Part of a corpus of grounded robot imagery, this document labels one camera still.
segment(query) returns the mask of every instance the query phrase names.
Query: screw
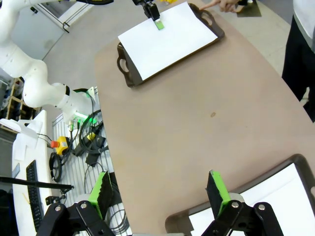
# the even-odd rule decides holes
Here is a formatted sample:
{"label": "screw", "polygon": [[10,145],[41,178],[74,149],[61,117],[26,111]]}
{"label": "screw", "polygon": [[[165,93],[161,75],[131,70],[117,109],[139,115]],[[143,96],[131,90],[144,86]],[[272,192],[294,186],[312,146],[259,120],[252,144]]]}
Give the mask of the screw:
{"label": "screw", "polygon": [[259,209],[259,210],[265,210],[265,206],[264,206],[263,204],[260,204],[260,205],[258,206],[258,209]]}
{"label": "screw", "polygon": [[237,203],[237,202],[232,202],[232,207],[233,207],[233,208],[238,208],[238,207],[239,207],[239,205],[238,205],[238,203]]}

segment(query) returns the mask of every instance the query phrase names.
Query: headphones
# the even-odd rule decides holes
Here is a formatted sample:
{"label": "headphones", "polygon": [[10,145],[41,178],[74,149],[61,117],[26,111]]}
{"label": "headphones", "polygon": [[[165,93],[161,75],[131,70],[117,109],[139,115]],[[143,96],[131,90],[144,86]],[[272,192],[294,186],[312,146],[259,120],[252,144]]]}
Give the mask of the headphones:
{"label": "headphones", "polygon": [[62,175],[62,165],[60,156],[55,152],[50,154],[49,169],[51,178],[58,183]]}

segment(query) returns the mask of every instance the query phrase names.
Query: keyboard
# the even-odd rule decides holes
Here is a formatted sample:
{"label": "keyboard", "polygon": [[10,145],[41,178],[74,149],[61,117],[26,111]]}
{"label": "keyboard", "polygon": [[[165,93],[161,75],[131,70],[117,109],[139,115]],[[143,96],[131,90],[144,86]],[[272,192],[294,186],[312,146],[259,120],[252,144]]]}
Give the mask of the keyboard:
{"label": "keyboard", "polygon": [[[36,161],[32,161],[26,167],[26,180],[28,181],[38,181],[37,180],[37,170],[36,170]],[[35,230],[37,232],[41,221],[44,217],[44,211],[41,206],[39,188],[28,186],[29,191],[29,200],[31,205],[31,213],[33,216],[33,222],[35,226]]]}

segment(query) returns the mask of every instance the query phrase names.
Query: floor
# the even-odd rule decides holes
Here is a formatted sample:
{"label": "floor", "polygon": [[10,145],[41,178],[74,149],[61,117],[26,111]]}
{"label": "floor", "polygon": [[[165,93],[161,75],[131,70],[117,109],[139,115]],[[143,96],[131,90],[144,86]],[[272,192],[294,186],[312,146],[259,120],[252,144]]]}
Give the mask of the floor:
{"label": "floor", "polygon": [[[279,5],[273,0],[262,0],[266,5],[279,11]],[[165,3],[155,1],[159,10],[165,9]],[[228,20],[247,40],[253,44],[281,74],[283,69],[285,44],[290,29],[289,21],[293,10],[290,4],[285,5],[285,12],[279,11],[279,16],[266,5],[258,2],[262,17],[238,18],[233,13],[222,13],[217,7],[214,10]],[[96,86],[94,74],[94,56],[106,44],[146,17],[140,6],[134,6],[132,1],[115,1],[105,6],[93,7],[84,17],[71,28],[69,34],[64,34],[52,48],[44,61],[48,65],[49,82],[65,83],[72,89]],[[50,106],[47,110],[48,124],[60,111]]]}

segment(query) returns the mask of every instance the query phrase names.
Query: white paper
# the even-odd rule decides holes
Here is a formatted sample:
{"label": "white paper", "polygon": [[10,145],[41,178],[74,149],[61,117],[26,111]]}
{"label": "white paper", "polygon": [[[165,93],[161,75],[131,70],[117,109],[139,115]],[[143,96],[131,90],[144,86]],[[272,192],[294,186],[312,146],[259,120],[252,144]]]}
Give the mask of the white paper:
{"label": "white paper", "polygon": [[[264,182],[241,194],[251,207],[258,202],[269,203],[285,236],[313,236],[315,217],[303,183],[294,164],[273,175]],[[194,230],[192,236],[200,236],[214,220],[211,208],[190,215]],[[243,236],[233,231],[232,236]]]}
{"label": "white paper", "polygon": [[148,19],[118,36],[142,80],[214,41],[217,36],[199,21],[187,2],[160,14],[164,28]]}

